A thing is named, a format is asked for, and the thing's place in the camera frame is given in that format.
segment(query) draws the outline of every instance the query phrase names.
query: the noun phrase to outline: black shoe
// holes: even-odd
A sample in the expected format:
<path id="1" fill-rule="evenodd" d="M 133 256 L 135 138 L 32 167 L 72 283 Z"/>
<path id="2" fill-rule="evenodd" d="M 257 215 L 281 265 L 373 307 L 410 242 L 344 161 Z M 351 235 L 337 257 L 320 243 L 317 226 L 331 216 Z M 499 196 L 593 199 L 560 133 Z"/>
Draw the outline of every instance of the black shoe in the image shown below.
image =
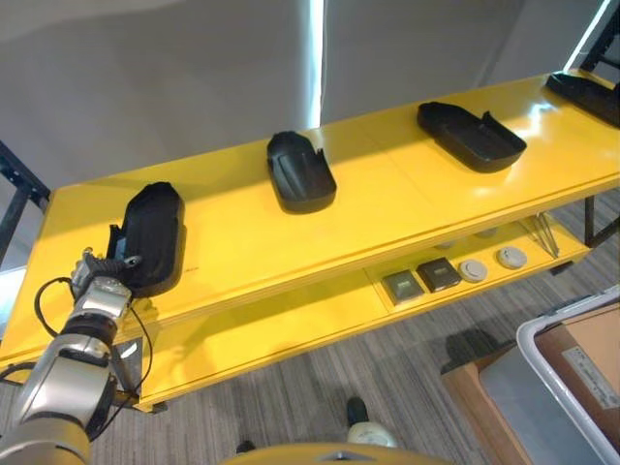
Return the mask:
<path id="1" fill-rule="evenodd" d="M 368 421 L 366 404 L 359 397 L 351 397 L 347 401 L 347 420 L 349 421 L 349 427 L 356 423 Z"/>
<path id="2" fill-rule="evenodd" d="M 249 452 L 250 450 L 254 450 L 255 448 L 256 446 L 254 446 L 254 443 L 252 441 L 246 440 L 236 447 L 236 453 Z"/>

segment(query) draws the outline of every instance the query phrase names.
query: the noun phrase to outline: yellow shelf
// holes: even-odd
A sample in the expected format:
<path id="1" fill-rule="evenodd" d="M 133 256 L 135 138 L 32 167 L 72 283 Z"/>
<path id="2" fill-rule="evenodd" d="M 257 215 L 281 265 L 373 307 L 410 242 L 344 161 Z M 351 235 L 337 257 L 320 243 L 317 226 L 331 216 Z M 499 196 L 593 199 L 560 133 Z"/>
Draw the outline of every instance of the yellow shelf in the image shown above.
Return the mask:
<path id="1" fill-rule="evenodd" d="M 53 193 L 13 315 L 0 366 L 37 357 L 49 342 L 33 309 L 47 280 L 68 275 L 86 246 L 107 250 L 109 224 L 145 184 L 168 180 L 185 200 L 181 279 L 143 311 L 168 326 L 226 311 L 500 226 L 619 183 L 618 131 L 543 89 L 532 77 L 441 99 L 495 117 L 528 143 L 495 173 L 463 168 L 416 122 L 417 104 L 328 124 L 305 134 L 324 147 L 338 183 L 329 208 L 283 213 L 265 167 L 266 140 L 120 173 Z M 46 291 L 53 327 L 72 308 Z M 128 318 L 118 341 L 140 335 Z"/>
<path id="2" fill-rule="evenodd" d="M 549 220 L 560 248 L 558 259 L 515 222 L 499 228 L 490 238 L 461 238 L 448 250 L 420 251 L 215 315 L 154 329 L 153 368 L 138 408 L 148 411 L 157 402 L 587 254 L 587 247 Z M 524 223 L 533 230 L 530 219 Z M 499 265 L 494 254 L 506 245 L 523 250 L 528 263 L 519 270 Z M 415 270 L 418 264 L 438 257 L 448 257 L 453 265 L 479 260 L 486 264 L 488 278 L 479 284 L 461 282 L 394 307 L 381 278 L 407 268 Z"/>

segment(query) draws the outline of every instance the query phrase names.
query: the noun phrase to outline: white plastic bin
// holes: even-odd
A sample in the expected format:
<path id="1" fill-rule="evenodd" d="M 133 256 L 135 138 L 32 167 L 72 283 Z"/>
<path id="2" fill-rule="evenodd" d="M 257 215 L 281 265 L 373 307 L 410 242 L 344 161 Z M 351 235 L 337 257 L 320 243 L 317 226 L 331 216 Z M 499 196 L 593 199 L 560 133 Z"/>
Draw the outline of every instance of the white plastic bin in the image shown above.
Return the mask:
<path id="1" fill-rule="evenodd" d="M 620 465 L 620 455 L 539 352 L 550 325 L 618 300 L 620 286 L 524 323 L 516 347 L 480 372 L 480 381 L 534 464 Z"/>

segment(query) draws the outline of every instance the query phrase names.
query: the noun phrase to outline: round white puck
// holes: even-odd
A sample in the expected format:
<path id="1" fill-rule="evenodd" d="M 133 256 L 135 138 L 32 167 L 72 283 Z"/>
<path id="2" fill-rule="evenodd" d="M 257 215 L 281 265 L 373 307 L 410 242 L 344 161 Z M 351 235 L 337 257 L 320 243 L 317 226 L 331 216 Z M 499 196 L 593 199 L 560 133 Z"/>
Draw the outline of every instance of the round white puck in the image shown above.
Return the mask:
<path id="1" fill-rule="evenodd" d="M 525 253 L 521 249 L 512 246 L 498 250 L 497 260 L 502 266 L 510 269 L 519 269 L 527 264 Z"/>
<path id="2" fill-rule="evenodd" d="M 463 279 L 470 283 L 484 281 L 488 274 L 488 270 L 486 266 L 484 266 L 484 263 L 478 260 L 466 260 L 461 262 L 458 266 L 458 271 L 461 273 L 461 276 L 463 276 Z"/>

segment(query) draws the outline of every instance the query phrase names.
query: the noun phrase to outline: silver robot arm segment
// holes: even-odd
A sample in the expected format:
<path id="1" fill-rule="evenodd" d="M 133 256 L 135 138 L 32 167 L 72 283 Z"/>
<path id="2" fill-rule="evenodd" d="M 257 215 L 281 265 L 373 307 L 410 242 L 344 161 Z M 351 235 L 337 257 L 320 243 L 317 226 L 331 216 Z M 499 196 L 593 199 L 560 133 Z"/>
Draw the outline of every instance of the silver robot arm segment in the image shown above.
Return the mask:
<path id="1" fill-rule="evenodd" d="M 86 264 L 98 259 L 87 255 L 72 276 L 74 310 L 15 403 L 12 429 L 0 440 L 0 465 L 86 464 L 88 438 L 108 418 L 116 392 L 111 344 L 132 294 L 104 273 L 93 277 Z"/>

